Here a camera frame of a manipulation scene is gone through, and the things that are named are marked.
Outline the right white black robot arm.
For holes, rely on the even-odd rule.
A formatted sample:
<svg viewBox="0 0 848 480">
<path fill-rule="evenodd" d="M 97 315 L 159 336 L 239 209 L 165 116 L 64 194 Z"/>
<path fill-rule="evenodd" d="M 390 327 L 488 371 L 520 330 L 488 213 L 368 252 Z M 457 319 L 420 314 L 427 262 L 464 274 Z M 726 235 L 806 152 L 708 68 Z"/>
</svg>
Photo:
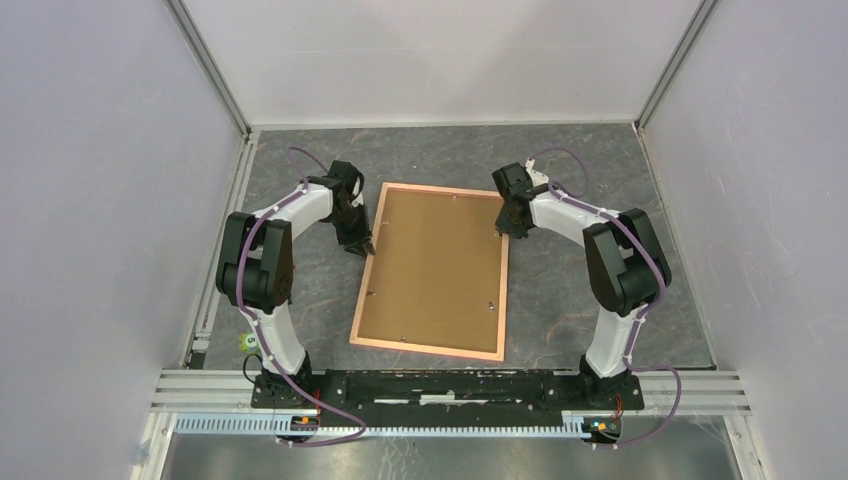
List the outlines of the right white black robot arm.
<svg viewBox="0 0 848 480">
<path fill-rule="evenodd" d="M 671 283 L 652 221 L 639 208 L 608 210 L 575 199 L 529 165 L 506 165 L 492 178 L 503 200 L 495 221 L 498 233 L 523 239 L 541 228 L 584 250 L 599 312 L 580 361 L 577 392 L 585 405 L 602 408 L 629 375 L 640 326 Z"/>
</svg>

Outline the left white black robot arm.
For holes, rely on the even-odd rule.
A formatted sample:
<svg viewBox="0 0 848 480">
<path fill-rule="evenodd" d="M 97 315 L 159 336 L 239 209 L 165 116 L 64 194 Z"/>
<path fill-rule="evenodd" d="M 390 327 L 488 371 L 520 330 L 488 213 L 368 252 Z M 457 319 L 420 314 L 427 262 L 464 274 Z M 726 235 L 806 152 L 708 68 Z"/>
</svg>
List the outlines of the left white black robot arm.
<svg viewBox="0 0 848 480">
<path fill-rule="evenodd" d="M 249 322 L 264 370 L 279 377 L 275 392 L 290 407 L 314 394 L 308 354 L 290 314 L 294 241 L 311 226 L 334 227 L 338 244 L 360 257 L 374 254 L 362 190 L 353 164 L 334 161 L 321 176 L 307 176 L 292 193 L 253 213 L 225 221 L 215 285 Z"/>
</svg>

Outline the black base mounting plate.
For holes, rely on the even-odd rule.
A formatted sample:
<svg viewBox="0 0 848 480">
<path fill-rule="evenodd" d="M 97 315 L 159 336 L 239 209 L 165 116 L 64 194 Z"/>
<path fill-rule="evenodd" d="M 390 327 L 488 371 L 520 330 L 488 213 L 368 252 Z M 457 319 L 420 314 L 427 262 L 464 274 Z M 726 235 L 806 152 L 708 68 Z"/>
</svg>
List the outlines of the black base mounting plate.
<svg viewBox="0 0 848 480">
<path fill-rule="evenodd" d="M 314 408 L 314 423 L 324 428 L 553 427 L 564 412 L 645 407 L 632 374 L 597 380 L 550 369 L 326 370 L 293 388 L 263 369 L 250 382 L 252 407 Z"/>
</svg>

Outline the green owl sticker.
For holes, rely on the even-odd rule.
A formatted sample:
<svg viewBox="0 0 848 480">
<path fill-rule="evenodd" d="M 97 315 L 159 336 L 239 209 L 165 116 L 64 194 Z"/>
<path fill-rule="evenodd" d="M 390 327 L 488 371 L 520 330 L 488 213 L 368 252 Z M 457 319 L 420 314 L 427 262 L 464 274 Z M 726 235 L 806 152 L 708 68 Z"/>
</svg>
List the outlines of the green owl sticker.
<svg viewBox="0 0 848 480">
<path fill-rule="evenodd" d="M 260 350 L 258 337 L 254 333 L 239 335 L 239 350 L 247 354 L 253 354 Z"/>
</svg>

